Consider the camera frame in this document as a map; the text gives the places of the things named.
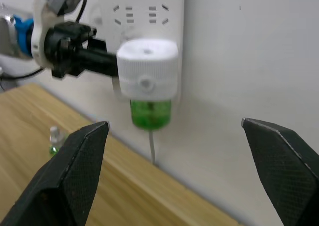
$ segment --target white power strip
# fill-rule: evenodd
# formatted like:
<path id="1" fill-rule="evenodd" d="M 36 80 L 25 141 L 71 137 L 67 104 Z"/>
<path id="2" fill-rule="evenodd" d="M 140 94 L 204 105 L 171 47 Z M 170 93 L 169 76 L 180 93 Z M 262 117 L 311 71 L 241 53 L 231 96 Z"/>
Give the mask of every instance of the white power strip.
<path id="1" fill-rule="evenodd" d="M 131 39 L 168 39 L 178 45 L 181 96 L 184 0 L 99 0 L 109 52 Z"/>

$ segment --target table surface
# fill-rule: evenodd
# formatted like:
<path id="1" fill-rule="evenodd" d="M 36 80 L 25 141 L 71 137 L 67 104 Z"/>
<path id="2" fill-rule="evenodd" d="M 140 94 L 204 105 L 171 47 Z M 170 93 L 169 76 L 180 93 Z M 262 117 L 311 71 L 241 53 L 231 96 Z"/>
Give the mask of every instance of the table surface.
<path id="1" fill-rule="evenodd" d="M 0 95 L 0 221 L 49 159 L 50 127 L 92 122 L 35 84 Z M 108 136 L 88 226 L 239 226 L 239 223 Z"/>

